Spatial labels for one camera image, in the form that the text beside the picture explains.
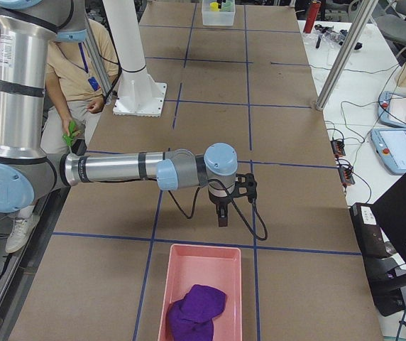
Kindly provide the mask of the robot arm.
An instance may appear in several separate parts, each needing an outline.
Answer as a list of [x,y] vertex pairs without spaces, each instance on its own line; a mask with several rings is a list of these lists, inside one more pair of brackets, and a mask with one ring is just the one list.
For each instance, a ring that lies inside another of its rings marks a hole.
[[181,149],[120,156],[77,156],[90,140],[105,98],[97,74],[121,78],[118,113],[159,115],[166,86],[148,74],[135,9],[108,1],[112,26],[87,19],[83,1],[0,1],[0,212],[32,227],[35,203],[55,189],[91,182],[154,180],[162,190],[208,187],[219,224],[236,188],[237,155],[227,144],[196,156]]

